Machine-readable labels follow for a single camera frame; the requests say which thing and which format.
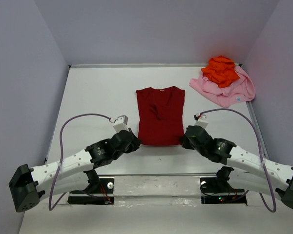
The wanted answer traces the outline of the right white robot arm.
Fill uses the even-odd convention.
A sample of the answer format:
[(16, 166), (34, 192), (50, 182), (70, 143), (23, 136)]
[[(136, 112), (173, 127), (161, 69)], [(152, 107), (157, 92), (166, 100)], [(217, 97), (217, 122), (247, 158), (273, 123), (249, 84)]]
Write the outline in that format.
[(196, 150), (200, 155), (223, 168), (234, 168), (251, 177), (246, 180), (246, 190), (270, 194), (293, 209), (293, 167), (248, 153), (231, 141), (212, 138), (200, 126), (189, 126), (181, 137), (182, 147)]

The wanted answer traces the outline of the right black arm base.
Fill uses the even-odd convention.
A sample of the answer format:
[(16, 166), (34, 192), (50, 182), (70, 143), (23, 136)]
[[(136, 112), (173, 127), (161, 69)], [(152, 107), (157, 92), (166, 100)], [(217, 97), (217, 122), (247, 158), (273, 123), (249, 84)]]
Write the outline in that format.
[(200, 178), (201, 203), (216, 204), (245, 204), (247, 205), (244, 189), (232, 188), (228, 183), (217, 180), (216, 177)]

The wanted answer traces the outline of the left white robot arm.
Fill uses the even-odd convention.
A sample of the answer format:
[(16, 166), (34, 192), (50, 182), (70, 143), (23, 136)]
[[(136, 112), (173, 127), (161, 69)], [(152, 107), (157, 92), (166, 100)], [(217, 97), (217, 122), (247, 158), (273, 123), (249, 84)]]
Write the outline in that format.
[(32, 168), (27, 164), (19, 166), (8, 184), (15, 211), (28, 211), (54, 195), (95, 190), (100, 184), (95, 170), (138, 150), (140, 145), (141, 140), (130, 129), (121, 130), (112, 138), (91, 144), (59, 161)]

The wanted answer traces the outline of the dark red t shirt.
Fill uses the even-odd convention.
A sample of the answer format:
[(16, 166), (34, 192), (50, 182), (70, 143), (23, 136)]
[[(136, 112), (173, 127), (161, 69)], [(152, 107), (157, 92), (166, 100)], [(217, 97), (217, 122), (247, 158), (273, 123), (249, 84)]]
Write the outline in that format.
[(146, 146), (175, 146), (184, 135), (185, 90), (176, 86), (136, 91), (139, 111), (138, 138)]

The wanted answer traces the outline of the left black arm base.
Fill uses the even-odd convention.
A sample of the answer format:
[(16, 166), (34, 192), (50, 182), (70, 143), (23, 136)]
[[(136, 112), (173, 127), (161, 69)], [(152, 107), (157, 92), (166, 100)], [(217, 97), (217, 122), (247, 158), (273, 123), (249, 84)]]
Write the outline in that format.
[(72, 191), (68, 195), (67, 203), (70, 205), (113, 205), (114, 180), (112, 176), (100, 176), (97, 188), (87, 193)]

